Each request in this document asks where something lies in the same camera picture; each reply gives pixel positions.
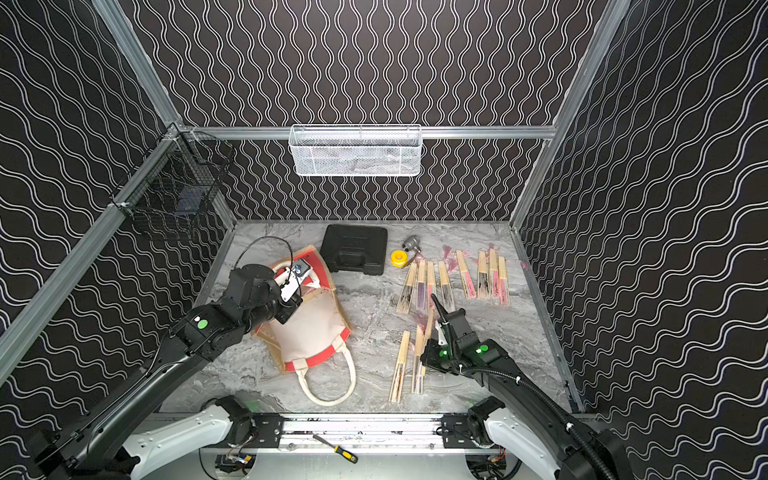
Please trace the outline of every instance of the wall-mounted wire basket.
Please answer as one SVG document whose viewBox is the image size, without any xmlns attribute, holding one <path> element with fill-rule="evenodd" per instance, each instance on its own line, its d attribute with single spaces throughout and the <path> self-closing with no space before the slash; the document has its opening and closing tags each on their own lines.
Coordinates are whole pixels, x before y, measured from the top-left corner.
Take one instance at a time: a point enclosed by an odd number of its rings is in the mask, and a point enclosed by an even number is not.
<svg viewBox="0 0 768 480">
<path fill-rule="evenodd" d="M 235 149 L 207 134 L 184 132 L 124 203 L 134 231 L 150 240 L 188 240 L 213 211 L 212 202 Z"/>
<path fill-rule="evenodd" d="M 422 171 L 421 125 L 293 125 L 296 174 L 414 177 Z"/>
</svg>

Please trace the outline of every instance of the black wavy pattern wall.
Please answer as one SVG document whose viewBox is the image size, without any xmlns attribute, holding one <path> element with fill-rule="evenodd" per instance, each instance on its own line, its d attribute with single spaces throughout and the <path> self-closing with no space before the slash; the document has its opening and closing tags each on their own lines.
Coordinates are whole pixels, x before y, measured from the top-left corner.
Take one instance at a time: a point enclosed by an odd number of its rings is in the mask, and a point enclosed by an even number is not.
<svg viewBox="0 0 768 480">
<path fill-rule="evenodd" d="M 768 475 L 768 3 L 633 2 L 521 236 L 638 478 Z"/>
<path fill-rule="evenodd" d="M 507 221 L 540 140 L 425 141 L 416 177 L 300 177 L 285 141 L 244 141 L 222 186 L 262 220 Z"/>
<path fill-rule="evenodd" d="M 552 124 L 605 0 L 121 0 L 184 122 Z"/>
<path fill-rule="evenodd" d="M 164 131 L 87 0 L 0 2 L 0 329 Z"/>
<path fill-rule="evenodd" d="M 11 324 L 164 131 L 88 0 L 0 2 L 0 324 Z M 188 310 L 223 238 L 126 223 L 0 387 L 0 478 L 25 439 L 103 399 Z"/>
<path fill-rule="evenodd" d="M 0 478 L 25 475 L 25 440 L 61 428 L 119 386 L 193 305 L 224 228 L 150 242 L 126 220 L 0 389 Z"/>
</svg>

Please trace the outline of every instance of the white wire basket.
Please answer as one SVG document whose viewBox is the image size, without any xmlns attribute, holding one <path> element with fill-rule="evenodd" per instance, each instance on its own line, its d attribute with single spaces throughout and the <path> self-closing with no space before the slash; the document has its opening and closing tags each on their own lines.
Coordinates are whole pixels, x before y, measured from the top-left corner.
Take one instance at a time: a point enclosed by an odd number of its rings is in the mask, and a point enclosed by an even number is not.
<svg viewBox="0 0 768 480">
<path fill-rule="evenodd" d="M 414 177 L 422 171 L 421 125 L 293 125 L 288 146 L 305 177 Z"/>
</svg>

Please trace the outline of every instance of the black plastic case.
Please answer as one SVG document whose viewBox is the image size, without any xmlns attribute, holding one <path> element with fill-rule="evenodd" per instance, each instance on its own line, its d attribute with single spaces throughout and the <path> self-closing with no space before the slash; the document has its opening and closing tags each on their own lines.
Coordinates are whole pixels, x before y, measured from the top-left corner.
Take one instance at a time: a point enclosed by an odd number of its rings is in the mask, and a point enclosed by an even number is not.
<svg viewBox="0 0 768 480">
<path fill-rule="evenodd" d="M 363 225 L 329 225 L 320 247 L 328 270 L 383 275 L 387 231 Z"/>
</svg>

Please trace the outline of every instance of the marble floor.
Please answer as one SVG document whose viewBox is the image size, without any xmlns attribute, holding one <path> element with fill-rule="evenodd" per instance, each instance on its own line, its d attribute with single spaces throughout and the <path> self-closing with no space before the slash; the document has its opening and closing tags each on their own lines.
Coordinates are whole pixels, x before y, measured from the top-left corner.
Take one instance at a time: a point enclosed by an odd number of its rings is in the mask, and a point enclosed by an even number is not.
<svg viewBox="0 0 768 480">
<path fill-rule="evenodd" d="M 554 365 L 551 350 L 517 261 L 507 226 L 503 223 L 375 223 L 389 231 L 387 256 L 400 248 L 410 234 L 421 237 L 422 252 L 430 260 L 442 260 L 445 246 L 468 250 L 476 260 L 480 248 L 489 245 L 507 259 L 509 305 L 489 300 L 465 300 L 458 272 L 449 275 L 456 308 L 463 307 L 480 340 L 495 339 L 542 390 L 568 411 L 564 383 Z M 274 235 L 288 240 L 294 250 L 313 244 L 320 249 L 327 223 L 239 223 L 232 246 L 211 293 L 218 298 L 227 285 L 236 258 L 252 240 Z M 270 264 L 287 257 L 286 247 L 275 240 L 261 241 L 241 260 Z M 476 278 L 476 264 L 469 267 Z M 281 375 L 266 344 L 247 335 L 202 372 L 187 380 L 162 406 L 164 412 L 196 412 L 206 400 L 235 394 L 254 412 L 465 412 L 488 391 L 463 377 L 428 372 L 424 395 L 410 393 L 412 355 L 409 354 L 406 388 L 401 403 L 389 403 L 392 370 L 404 329 L 415 330 L 415 315 L 399 315 L 395 306 L 406 271 L 387 264 L 382 276 L 338 272 L 333 274 L 339 301 L 352 324 L 347 346 L 355 360 L 357 387 L 352 396 L 335 407 L 320 407 L 303 394 L 296 374 Z M 334 355 L 307 375 L 320 398 L 336 398 L 349 386 L 346 362 Z"/>
</svg>

